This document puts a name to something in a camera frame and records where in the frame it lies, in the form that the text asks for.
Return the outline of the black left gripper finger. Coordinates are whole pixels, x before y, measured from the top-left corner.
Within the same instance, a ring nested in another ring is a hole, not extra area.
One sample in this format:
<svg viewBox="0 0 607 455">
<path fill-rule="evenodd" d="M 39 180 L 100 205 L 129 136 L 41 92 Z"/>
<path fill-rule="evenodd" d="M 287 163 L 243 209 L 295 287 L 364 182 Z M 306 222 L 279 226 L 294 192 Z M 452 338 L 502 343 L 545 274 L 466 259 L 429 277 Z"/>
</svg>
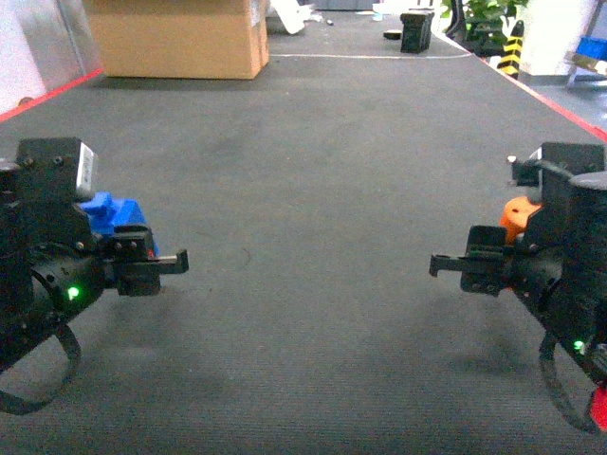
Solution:
<svg viewBox="0 0 607 455">
<path fill-rule="evenodd" d="M 189 271 L 189 255 L 186 249 L 180 249 L 175 255 L 158 256 L 152 260 L 153 268 L 159 275 L 180 275 Z"/>
</svg>

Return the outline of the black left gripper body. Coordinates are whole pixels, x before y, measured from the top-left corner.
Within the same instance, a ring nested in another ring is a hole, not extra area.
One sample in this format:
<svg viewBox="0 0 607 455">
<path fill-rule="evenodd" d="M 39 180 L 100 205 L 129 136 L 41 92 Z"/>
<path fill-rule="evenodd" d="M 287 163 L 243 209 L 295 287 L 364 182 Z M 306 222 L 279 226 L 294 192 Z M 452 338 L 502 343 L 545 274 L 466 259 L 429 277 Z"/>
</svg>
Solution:
<svg viewBox="0 0 607 455">
<path fill-rule="evenodd" d="M 79 207 L 95 188 L 96 154 L 79 138 L 19 142 L 1 165 L 1 329 L 42 332 L 78 315 L 101 294 L 154 296 L 152 261 L 106 261 Z"/>
</svg>

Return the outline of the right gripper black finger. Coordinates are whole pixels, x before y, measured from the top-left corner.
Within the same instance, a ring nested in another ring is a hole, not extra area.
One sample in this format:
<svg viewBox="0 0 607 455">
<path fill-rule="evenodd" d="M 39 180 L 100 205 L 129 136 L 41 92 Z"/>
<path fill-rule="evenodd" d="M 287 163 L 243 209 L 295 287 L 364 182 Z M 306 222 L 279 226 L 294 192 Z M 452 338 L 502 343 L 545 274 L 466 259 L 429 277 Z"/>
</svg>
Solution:
<svg viewBox="0 0 607 455">
<path fill-rule="evenodd" d="M 467 273 L 468 269 L 469 264 L 464 257 L 433 254 L 429 264 L 429 273 L 435 278 L 440 271 Z"/>
</svg>

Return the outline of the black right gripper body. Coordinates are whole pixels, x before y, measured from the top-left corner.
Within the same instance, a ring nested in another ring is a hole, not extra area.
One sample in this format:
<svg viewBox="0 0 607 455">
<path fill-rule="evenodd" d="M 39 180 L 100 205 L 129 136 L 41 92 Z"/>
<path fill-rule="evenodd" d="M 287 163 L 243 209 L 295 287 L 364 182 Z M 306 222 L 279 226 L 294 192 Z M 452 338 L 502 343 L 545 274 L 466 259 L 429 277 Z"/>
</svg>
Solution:
<svg viewBox="0 0 607 455">
<path fill-rule="evenodd" d="M 605 148 L 545 142 L 509 162 L 513 183 L 542 207 L 513 245 L 500 225 L 472 227 L 461 288 L 490 296 L 509 290 L 549 332 L 605 331 Z"/>
</svg>

